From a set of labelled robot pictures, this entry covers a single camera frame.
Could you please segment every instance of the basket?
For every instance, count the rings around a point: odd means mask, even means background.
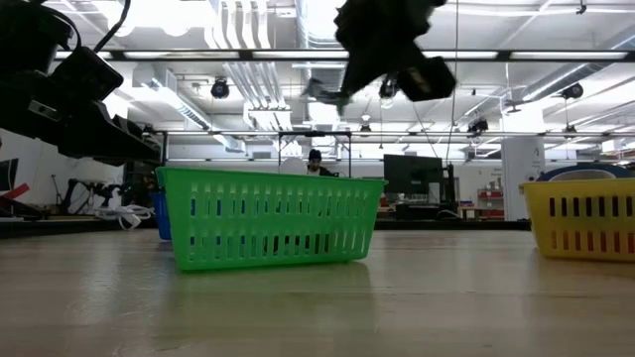
[[[635,179],[522,185],[546,257],[635,262]]]
[[[166,194],[163,192],[152,193],[152,202],[155,206],[155,218],[157,220],[157,226],[159,227],[159,236],[163,240],[172,240]]]
[[[159,168],[182,271],[368,254],[384,182]]]

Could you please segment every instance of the wooden table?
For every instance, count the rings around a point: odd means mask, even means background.
[[[635,353],[635,265],[513,231],[373,239],[360,263],[190,275],[156,230],[0,240],[0,355]]]

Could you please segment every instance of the blue basket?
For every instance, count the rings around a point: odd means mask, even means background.
[[[152,202],[155,205],[155,216],[159,226],[159,236],[163,240],[172,240],[170,233],[170,218],[168,218],[168,205],[165,193],[152,193]]]

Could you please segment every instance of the yellow plastic basket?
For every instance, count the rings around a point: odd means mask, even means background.
[[[545,257],[635,262],[635,179],[522,185]]]

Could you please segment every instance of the green plastic basket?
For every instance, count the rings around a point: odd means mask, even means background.
[[[384,182],[159,168],[182,271],[368,255]]]

